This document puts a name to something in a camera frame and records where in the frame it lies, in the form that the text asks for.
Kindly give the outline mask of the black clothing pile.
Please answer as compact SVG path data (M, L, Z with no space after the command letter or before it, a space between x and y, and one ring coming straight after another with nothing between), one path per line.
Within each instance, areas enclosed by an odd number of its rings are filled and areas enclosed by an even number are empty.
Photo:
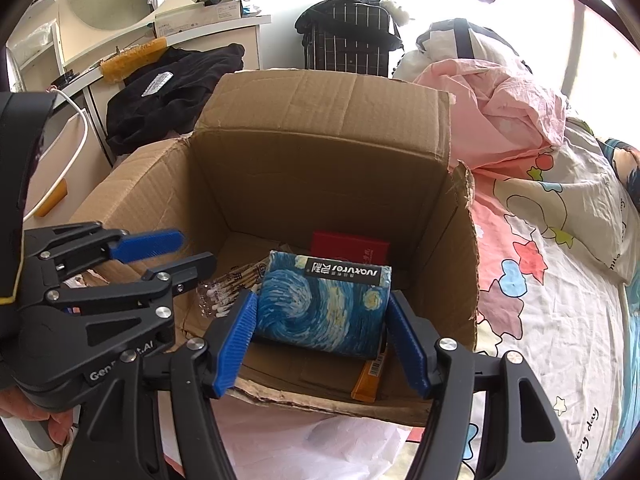
M240 44L206 50L170 47L125 79L106 109L106 143L116 156L189 133L225 74L244 68Z

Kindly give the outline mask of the starry night tissue pack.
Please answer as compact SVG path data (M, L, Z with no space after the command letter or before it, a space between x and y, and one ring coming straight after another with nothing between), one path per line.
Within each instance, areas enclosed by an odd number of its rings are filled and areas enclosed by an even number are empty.
M364 360L378 356L392 268L270 252L257 305L262 338Z

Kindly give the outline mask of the black striped suitcase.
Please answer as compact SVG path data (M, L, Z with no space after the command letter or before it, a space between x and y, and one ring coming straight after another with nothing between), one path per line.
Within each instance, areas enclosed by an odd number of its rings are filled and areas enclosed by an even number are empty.
M307 70L386 77L390 54L401 49L386 0L323 0L295 22Z

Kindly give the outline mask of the red item in box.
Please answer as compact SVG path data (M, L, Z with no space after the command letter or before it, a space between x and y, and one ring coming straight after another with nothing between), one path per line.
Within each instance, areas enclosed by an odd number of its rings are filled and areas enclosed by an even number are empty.
M387 263L389 250L389 242L371 237L331 231L314 231L311 235L310 253L320 258L382 266Z

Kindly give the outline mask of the pink crumpled blanket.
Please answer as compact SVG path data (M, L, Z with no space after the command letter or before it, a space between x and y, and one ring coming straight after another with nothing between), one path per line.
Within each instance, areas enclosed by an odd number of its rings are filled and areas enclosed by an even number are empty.
M453 164L484 168L536 155L563 142L563 97L522 70L448 58L427 66L414 82L451 94Z

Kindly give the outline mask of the clear cotton swab pack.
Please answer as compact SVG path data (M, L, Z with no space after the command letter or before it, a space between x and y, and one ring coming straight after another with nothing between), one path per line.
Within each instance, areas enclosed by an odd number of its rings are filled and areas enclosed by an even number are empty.
M198 284L198 306L204 318L224 318L242 290L258 294L262 288L268 259L236 266L219 278Z

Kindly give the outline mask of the white dresser desk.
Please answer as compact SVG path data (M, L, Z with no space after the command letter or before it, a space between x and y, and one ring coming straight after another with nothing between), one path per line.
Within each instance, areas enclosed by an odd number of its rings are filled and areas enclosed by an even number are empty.
M123 85L103 79L100 62L156 38L155 15L203 3L235 0L34 0L8 40L16 79L29 91L51 91L52 115L42 159L29 185L27 226L66 222L112 171L106 143L107 102ZM228 44L245 49L249 70L262 64L260 32L270 15L242 3L242 18L165 37L168 46L206 51Z

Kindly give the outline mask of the white box on desk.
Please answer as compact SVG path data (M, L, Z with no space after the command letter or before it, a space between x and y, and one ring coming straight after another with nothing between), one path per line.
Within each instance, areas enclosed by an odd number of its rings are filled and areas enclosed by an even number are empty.
M168 37L194 28L242 18L240 0L221 2L212 6L193 3L180 9L156 14L154 32L157 37Z

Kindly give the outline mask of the cartoon printed bed sheet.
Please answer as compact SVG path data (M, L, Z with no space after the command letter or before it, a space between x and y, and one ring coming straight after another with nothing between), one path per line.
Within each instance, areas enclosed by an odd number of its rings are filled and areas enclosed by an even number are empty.
M582 478L604 475L639 420L639 214L576 118L556 148L474 176L475 349L520 352Z

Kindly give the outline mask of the yellow brush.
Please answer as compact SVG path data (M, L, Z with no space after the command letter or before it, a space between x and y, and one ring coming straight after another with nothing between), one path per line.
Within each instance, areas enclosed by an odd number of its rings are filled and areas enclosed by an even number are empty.
M160 37L122 50L100 62L103 79L109 84L122 82L139 68L155 63L167 48L167 39Z

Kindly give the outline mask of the brown cardboard box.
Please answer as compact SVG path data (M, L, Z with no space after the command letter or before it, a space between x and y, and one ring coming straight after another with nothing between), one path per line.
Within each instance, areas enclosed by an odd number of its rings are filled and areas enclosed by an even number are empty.
M77 222L183 232L219 274L317 231L384 240L393 285L465 347L476 339L472 177L451 167L450 96L375 76L258 70L223 76L193 133L138 148Z

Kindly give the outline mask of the dark patterned pillow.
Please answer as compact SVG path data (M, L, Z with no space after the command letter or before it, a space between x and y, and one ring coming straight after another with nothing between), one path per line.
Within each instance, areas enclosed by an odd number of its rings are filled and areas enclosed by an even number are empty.
M626 188L634 206L639 208L639 151L630 144L615 139L608 139L605 142L600 142L599 145L617 179Z

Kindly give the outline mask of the white plastic bag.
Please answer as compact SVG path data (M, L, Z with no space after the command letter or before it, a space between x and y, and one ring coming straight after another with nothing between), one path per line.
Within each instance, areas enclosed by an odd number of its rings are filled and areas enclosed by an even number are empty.
M240 479L402 479L416 452L406 426L368 418L212 403Z

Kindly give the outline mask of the orange tube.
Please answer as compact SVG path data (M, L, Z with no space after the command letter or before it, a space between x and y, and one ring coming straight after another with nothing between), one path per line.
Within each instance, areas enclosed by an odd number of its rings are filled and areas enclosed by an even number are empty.
M350 394L352 400L362 403L374 403L376 401L387 352L388 344L384 344L375 360L364 363L356 385L352 388L352 393Z

